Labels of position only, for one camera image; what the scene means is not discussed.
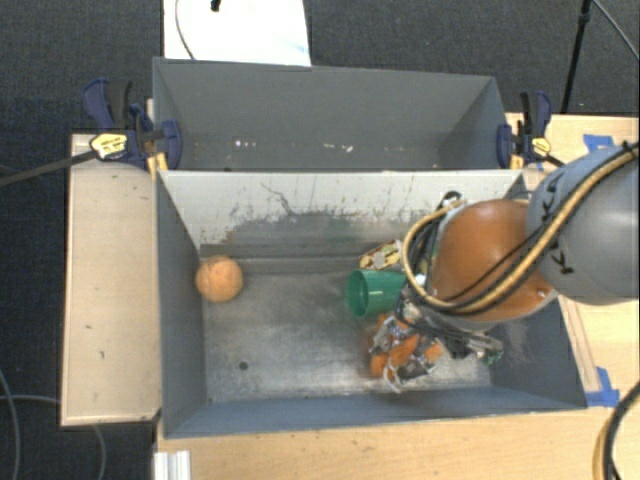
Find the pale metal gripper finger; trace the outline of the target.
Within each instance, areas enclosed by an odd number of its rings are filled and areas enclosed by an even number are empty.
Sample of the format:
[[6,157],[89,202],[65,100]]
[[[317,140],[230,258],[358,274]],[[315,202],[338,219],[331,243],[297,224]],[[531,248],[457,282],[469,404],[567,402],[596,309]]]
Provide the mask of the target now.
[[406,331],[398,323],[383,323],[373,336],[369,353],[371,355],[388,353],[406,338]]
[[422,359],[410,359],[403,366],[396,366],[388,359],[382,371],[382,380],[394,393],[402,393],[407,382],[430,375],[434,364]]

